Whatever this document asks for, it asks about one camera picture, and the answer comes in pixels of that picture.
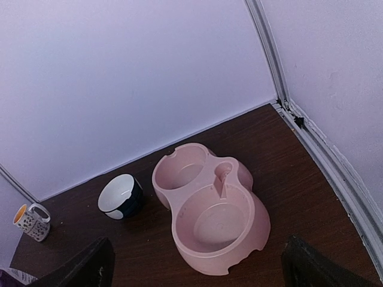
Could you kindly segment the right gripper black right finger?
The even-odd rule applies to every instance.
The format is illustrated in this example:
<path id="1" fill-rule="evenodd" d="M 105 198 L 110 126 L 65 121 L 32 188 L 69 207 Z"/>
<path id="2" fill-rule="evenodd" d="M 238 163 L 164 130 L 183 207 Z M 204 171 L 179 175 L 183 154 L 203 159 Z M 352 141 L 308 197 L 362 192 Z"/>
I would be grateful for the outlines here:
<path id="1" fill-rule="evenodd" d="M 295 235 L 288 238 L 281 264 L 285 286 L 376 286 L 329 260 Z"/>

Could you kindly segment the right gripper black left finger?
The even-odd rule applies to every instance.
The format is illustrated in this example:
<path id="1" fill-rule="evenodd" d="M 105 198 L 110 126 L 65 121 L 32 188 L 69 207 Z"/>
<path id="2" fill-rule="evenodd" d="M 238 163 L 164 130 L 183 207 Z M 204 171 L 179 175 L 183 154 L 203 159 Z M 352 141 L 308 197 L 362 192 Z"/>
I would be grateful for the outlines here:
<path id="1" fill-rule="evenodd" d="M 111 286 L 115 253 L 110 240 L 100 237 L 57 270 L 30 286 Z"/>

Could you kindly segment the purple pet food bag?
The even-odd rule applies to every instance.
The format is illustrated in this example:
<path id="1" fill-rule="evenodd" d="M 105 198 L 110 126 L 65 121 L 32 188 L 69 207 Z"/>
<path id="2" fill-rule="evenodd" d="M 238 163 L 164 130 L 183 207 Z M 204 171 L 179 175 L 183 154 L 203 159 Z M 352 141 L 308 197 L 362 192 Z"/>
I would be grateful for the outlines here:
<path id="1" fill-rule="evenodd" d="M 37 280 L 37 277 L 24 271 L 1 267 L 1 287 L 24 287 Z"/>

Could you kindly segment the pink double pet feeder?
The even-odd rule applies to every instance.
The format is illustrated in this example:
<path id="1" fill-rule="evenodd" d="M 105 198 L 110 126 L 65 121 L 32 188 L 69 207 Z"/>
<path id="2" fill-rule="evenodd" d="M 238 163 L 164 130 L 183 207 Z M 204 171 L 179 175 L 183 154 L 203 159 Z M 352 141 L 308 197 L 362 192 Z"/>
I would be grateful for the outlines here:
<path id="1" fill-rule="evenodd" d="M 196 271 L 225 276 L 265 247 L 270 217 L 252 191 L 253 176 L 237 159 L 218 157 L 199 143 L 184 144 L 160 159 L 152 184 L 171 211 L 180 255 Z"/>

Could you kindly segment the black and white ceramic bowl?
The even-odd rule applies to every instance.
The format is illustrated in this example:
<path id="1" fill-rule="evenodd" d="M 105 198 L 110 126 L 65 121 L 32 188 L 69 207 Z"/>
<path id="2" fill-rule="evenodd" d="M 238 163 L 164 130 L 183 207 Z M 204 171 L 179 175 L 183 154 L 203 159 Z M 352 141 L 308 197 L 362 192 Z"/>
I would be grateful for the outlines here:
<path id="1" fill-rule="evenodd" d="M 114 220 L 135 216 L 143 205 L 142 187 L 130 174 L 118 175 L 109 181 L 98 197 L 98 209 Z"/>

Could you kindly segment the white patterned mug yellow inside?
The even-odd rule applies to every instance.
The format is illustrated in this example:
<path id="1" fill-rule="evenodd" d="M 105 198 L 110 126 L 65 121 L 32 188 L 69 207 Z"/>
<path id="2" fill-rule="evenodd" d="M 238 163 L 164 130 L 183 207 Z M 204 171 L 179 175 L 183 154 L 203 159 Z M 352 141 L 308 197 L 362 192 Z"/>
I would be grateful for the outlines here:
<path id="1" fill-rule="evenodd" d="M 50 232 L 50 213 L 38 203 L 24 204 L 14 216 L 13 224 L 37 242 L 44 241 Z"/>

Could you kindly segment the left aluminium corner post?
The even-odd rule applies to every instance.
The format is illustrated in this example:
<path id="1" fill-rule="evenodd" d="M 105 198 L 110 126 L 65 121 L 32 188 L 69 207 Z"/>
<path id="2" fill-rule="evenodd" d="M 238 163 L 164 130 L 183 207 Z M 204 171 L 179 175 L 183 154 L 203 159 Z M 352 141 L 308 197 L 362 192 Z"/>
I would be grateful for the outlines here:
<path id="1" fill-rule="evenodd" d="M 39 203 L 39 200 L 29 192 L 2 164 L 0 164 L 1 176 L 12 185 L 23 197 L 32 203 Z"/>

